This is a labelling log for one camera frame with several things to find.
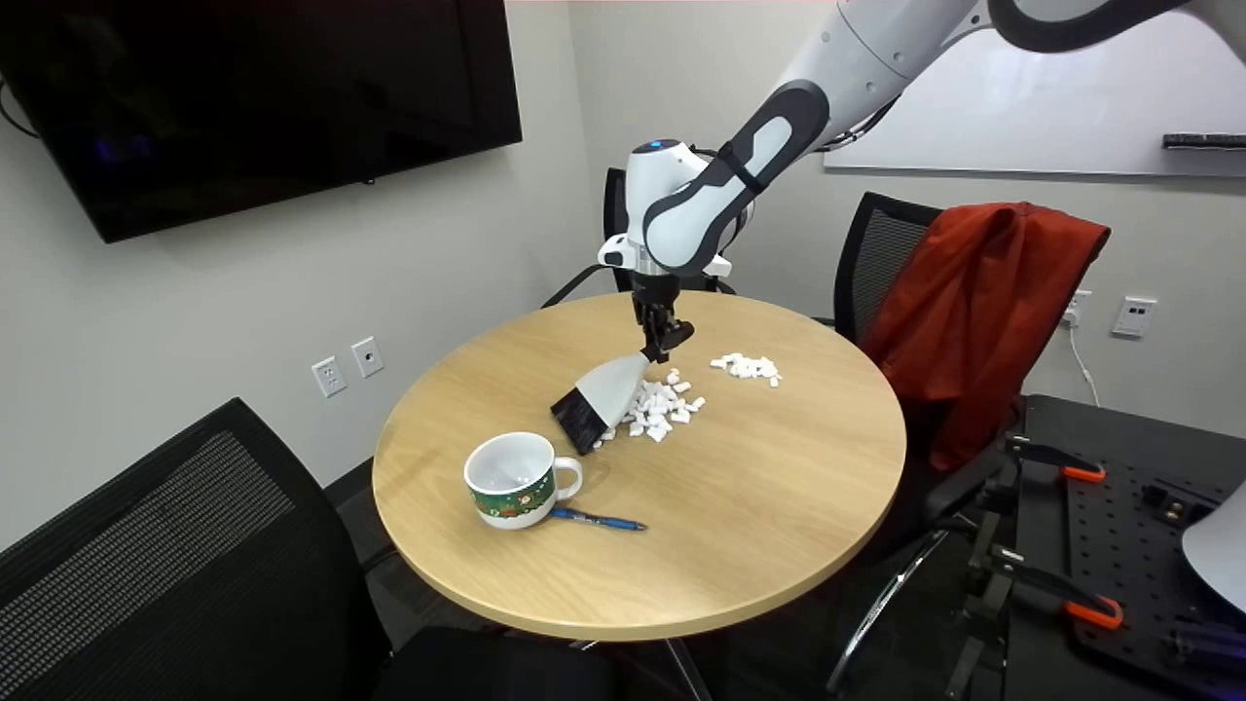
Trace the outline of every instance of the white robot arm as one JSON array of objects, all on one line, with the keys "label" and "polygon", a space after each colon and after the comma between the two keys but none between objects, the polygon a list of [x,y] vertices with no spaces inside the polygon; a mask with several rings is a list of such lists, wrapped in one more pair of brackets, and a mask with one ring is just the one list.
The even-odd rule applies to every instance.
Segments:
[{"label": "white robot arm", "polygon": [[1204,15],[1238,54],[1241,0],[839,0],[777,93],[709,161],[648,142],[628,161],[628,226],[602,267],[631,273],[643,356],[665,361],[692,335],[673,320],[678,278],[727,273],[720,242],[800,156],[859,142],[964,37],[992,26],[1021,50],[1079,50],[1162,12]]}]

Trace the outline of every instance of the round table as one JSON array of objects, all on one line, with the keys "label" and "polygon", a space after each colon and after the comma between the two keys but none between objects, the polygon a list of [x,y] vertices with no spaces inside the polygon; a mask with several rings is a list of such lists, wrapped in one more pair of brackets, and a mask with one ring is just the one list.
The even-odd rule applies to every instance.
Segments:
[{"label": "round table", "polygon": [[[704,411],[661,446],[618,434],[586,459],[574,498],[643,535],[543,522],[502,535],[465,487],[469,452],[531,428],[574,457],[551,407],[602,361],[634,356],[631,298],[531,313],[435,361],[390,415],[373,498],[398,552],[461,608],[554,638],[656,642],[777,612],[847,570],[904,470],[890,380],[812,317],[685,293],[696,335],[665,365]],[[781,386],[731,380],[720,356],[772,360]]]}]

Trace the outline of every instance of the wall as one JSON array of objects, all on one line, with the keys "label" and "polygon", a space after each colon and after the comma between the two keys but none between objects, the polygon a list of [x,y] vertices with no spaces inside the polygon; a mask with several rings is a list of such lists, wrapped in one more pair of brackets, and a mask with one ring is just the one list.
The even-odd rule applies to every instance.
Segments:
[{"label": "wall", "polygon": [[[565,6],[515,0],[512,38],[521,145],[120,245],[0,125],[0,547],[226,398],[328,485],[428,361],[579,269],[598,207]],[[363,335],[390,361],[371,383]],[[351,383],[332,402],[325,356]]]},{"label": "wall", "polygon": [[[576,60],[594,169],[624,163],[648,137],[720,145],[814,33],[814,0],[598,0],[576,6]],[[1113,226],[1095,261],[1079,352],[1113,411],[1246,435],[1246,185],[1241,178],[983,178],[791,169],[731,250],[735,289],[831,317],[833,261],[862,193],[935,207],[1029,199]],[[1145,345],[1112,341],[1125,293],[1162,298]],[[1029,390],[1087,402],[1068,335]]]}]

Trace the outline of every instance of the television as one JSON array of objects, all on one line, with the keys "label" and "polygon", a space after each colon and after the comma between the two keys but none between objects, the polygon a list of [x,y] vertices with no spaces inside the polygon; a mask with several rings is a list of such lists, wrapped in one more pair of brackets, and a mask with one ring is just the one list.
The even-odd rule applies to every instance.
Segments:
[{"label": "television", "polygon": [[502,0],[3,0],[0,76],[107,242],[521,142]]}]

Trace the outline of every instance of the whiteboard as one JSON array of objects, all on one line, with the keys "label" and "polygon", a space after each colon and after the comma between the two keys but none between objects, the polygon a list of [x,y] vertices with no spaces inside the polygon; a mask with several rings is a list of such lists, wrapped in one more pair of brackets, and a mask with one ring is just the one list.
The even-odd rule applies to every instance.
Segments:
[{"label": "whiteboard", "polygon": [[1246,147],[1165,154],[1165,133],[1246,137],[1246,67],[1187,12],[1075,54],[1023,54],[975,33],[827,169],[1246,174]]}]

